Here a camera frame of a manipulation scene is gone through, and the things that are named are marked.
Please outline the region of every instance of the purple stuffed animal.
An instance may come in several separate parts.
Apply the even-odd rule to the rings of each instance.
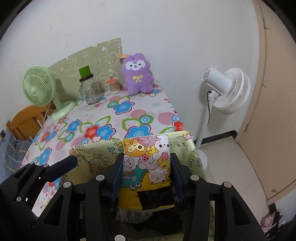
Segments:
[[[129,55],[123,60],[121,73],[124,76],[127,94],[137,95],[140,92],[149,93],[153,90],[153,76],[150,74],[150,64],[141,53]]]

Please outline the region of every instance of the floral tablecloth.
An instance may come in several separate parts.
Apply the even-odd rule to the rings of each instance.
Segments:
[[[57,121],[48,118],[22,165],[31,161],[53,165],[66,158],[74,145],[184,130],[158,83],[147,94],[128,96],[125,89],[118,94],[109,91],[103,94],[98,104],[89,106],[82,98],[63,118]],[[59,179],[45,184],[33,208],[37,216],[56,193],[58,183]]]

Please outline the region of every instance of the wooden chair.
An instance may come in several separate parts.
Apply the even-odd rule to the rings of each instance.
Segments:
[[[34,138],[44,124],[43,120],[47,108],[48,105],[30,105],[18,112],[11,122],[6,123],[6,126],[11,134],[20,140],[28,140],[30,137]],[[51,103],[49,108],[54,110],[54,104]]]

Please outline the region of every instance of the glass jar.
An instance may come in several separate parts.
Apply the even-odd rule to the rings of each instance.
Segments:
[[[85,98],[88,105],[99,103],[101,100],[101,91],[98,81],[94,79],[94,74],[90,73],[89,66],[79,69],[81,86],[79,88],[80,96]]]

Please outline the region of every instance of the black clamp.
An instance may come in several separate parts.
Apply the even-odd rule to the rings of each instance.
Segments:
[[[123,153],[102,175],[87,183],[65,182],[37,218],[32,207],[46,182],[77,165],[70,156],[55,165],[30,163],[0,185],[0,235],[3,240],[127,240],[114,224],[121,186]],[[184,241],[208,239],[210,201],[215,201],[215,241],[267,240],[247,204],[229,182],[207,183],[171,153],[171,180],[177,197],[190,204]],[[80,215],[85,201],[85,216]]]

